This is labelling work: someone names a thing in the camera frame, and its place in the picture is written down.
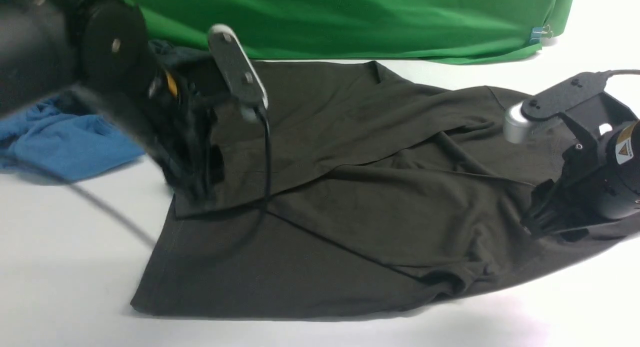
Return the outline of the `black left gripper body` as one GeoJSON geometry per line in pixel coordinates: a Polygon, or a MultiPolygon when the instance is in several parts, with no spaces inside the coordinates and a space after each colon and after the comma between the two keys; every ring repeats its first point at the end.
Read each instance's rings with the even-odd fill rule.
{"type": "Polygon", "coordinates": [[[144,62],[118,76],[88,79],[76,85],[75,96],[144,149],[176,193],[193,203],[213,197],[208,115],[162,65],[144,62]]]}

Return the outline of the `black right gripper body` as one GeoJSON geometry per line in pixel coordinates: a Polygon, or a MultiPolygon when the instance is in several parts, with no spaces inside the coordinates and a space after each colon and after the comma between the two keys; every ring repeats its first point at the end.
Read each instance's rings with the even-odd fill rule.
{"type": "Polygon", "coordinates": [[[521,219],[537,239],[603,226],[639,215],[639,119],[607,92],[560,116],[576,138],[557,180],[531,194],[521,219]]]}

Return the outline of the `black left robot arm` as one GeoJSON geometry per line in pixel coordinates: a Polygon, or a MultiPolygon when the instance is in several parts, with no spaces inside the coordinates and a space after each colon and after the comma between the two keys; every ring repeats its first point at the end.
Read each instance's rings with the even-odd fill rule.
{"type": "Polygon", "coordinates": [[[214,114],[149,46],[140,7],[125,0],[1,0],[1,116],[63,92],[98,110],[192,203],[221,178],[214,114]]]}

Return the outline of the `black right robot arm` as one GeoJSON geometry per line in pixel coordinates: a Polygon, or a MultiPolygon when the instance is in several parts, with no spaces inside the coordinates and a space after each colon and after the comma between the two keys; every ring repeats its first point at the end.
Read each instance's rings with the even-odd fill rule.
{"type": "Polygon", "coordinates": [[[557,180],[531,194],[521,219],[535,238],[620,222],[639,213],[639,119],[607,92],[556,117],[574,136],[557,180]]]}

